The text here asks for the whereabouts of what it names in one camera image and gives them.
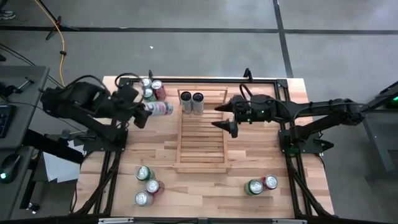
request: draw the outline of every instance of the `wooden table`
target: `wooden table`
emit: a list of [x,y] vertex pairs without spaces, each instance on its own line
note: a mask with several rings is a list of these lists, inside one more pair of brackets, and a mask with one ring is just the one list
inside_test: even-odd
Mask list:
[[[104,77],[104,84],[115,91],[115,77]],[[287,79],[291,100],[308,102],[304,80]],[[150,117],[144,129],[132,122],[126,150],[121,157],[118,180],[114,193],[112,216],[129,217],[226,217],[226,218],[293,218],[292,198],[284,155],[277,141],[279,124],[253,123],[239,126],[238,138],[227,138],[228,162],[231,168],[226,174],[178,174],[173,168],[177,157],[178,113],[177,89],[192,89],[189,83],[166,83],[167,100],[174,104],[170,116]],[[238,84],[206,84],[227,87],[227,100],[239,94]],[[250,84],[254,94],[274,96],[274,87],[267,84]],[[297,124],[311,122],[312,118],[300,118]],[[76,210],[90,197],[98,185],[103,152],[95,152],[81,167],[78,179]],[[333,213],[325,171],[320,159],[313,154],[304,154],[303,164],[308,188],[326,211]],[[135,194],[144,188],[135,173],[139,166],[155,170],[159,180],[165,183],[165,192],[158,196],[151,207],[134,204]],[[250,179],[274,175],[279,185],[251,197],[243,192],[243,185]],[[103,201],[108,190],[105,190]],[[298,190],[300,208],[304,211],[301,191]]]

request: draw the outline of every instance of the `concrete floor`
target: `concrete floor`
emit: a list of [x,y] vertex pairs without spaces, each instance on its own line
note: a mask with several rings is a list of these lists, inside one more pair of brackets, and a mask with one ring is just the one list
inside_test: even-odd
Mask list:
[[[277,27],[272,0],[46,3],[71,26]],[[398,29],[395,0],[280,0],[279,4],[286,29]],[[27,21],[5,24],[50,25],[33,1],[13,0],[7,9],[16,11],[19,20]],[[51,76],[58,78],[60,38],[56,35],[45,41],[46,35],[0,31],[0,42],[37,65],[49,66]],[[278,34],[64,32],[64,37],[68,52],[65,83],[86,74],[102,78],[122,72],[146,74],[148,69],[155,75],[240,77],[249,67],[255,77],[286,77]],[[312,101],[351,98],[365,103],[397,81],[396,35],[287,35],[286,39],[294,77],[304,78]],[[3,64],[23,62],[8,57]],[[37,111],[31,128],[59,133],[69,127]],[[335,127],[325,131],[324,138],[335,143],[324,158],[335,213],[345,218],[398,222],[397,182],[369,185],[364,179],[377,161],[363,126]],[[38,187],[35,198],[42,210],[36,217],[66,214],[72,192],[73,182]],[[31,215],[26,211],[14,214],[14,218],[24,217]]]

